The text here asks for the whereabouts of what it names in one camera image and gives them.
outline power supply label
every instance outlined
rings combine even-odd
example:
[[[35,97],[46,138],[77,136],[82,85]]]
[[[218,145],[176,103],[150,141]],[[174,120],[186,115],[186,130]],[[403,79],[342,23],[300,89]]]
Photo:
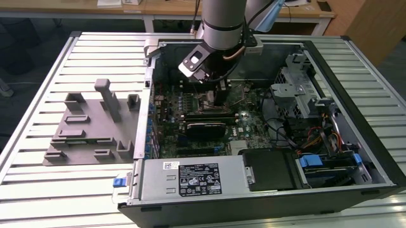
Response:
[[[218,163],[180,166],[180,195],[208,196],[222,194]]]

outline blue connector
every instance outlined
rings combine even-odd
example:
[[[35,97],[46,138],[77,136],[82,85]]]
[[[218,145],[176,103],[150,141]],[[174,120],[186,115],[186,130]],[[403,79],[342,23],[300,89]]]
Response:
[[[127,187],[126,183],[127,183],[127,178],[115,178],[114,179],[114,187],[115,188]]]
[[[300,162],[302,167],[324,165],[322,159],[318,155],[305,155],[300,158]]]
[[[152,146],[146,145],[146,153],[150,153],[150,152],[152,152]]]
[[[154,112],[154,104],[150,103],[150,111]]]
[[[353,154],[353,157],[356,159],[357,165],[361,165],[363,164],[363,159],[361,159],[360,154],[359,153]]]

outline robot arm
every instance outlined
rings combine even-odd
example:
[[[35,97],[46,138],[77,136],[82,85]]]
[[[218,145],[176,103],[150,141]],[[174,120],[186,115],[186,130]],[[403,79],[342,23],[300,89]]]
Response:
[[[204,0],[204,43],[184,59],[180,70],[204,82],[226,79],[248,46],[249,28],[269,31],[285,0]]]

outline slotted metal table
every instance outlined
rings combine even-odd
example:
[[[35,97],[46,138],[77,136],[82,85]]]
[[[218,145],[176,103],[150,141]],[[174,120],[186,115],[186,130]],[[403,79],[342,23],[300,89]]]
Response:
[[[352,41],[341,37],[270,36],[262,40],[312,40],[401,169],[406,171],[406,103]],[[189,34],[82,33],[71,37],[0,155],[0,223],[6,228],[135,227],[113,202],[113,179],[133,164],[42,165],[62,120],[69,92],[98,98],[94,82],[109,78],[119,98],[142,97],[145,43]],[[123,195],[127,188],[119,189]],[[406,192],[359,204],[340,213],[194,227],[405,227]]]

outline white sticker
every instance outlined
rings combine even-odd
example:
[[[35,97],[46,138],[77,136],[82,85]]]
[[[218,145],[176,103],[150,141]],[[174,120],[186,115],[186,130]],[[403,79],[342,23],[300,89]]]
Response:
[[[212,189],[212,190],[222,189],[222,186],[216,185],[216,186],[212,186],[210,189]]]
[[[165,162],[165,170],[177,170],[177,169],[180,169],[180,162],[178,161]]]
[[[125,10],[125,13],[141,13],[139,10]]]

